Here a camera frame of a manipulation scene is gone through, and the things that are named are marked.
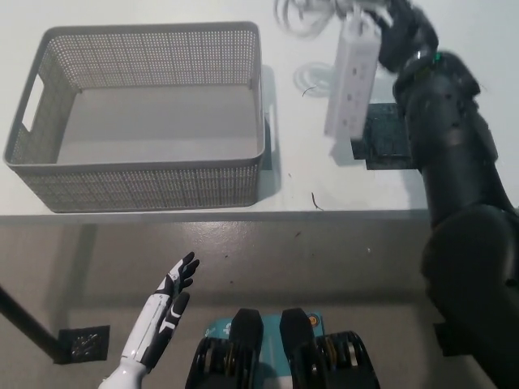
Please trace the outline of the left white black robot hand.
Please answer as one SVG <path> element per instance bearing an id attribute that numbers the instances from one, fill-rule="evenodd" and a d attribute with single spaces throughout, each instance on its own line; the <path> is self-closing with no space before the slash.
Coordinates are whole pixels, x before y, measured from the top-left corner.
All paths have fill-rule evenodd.
<path id="1" fill-rule="evenodd" d="M 135 321 L 123 358 L 144 365 L 147 371 L 155 368 L 187 307 L 190 296 L 185 288 L 193 283 L 198 266 L 195 253 L 190 252 L 166 273 Z"/>

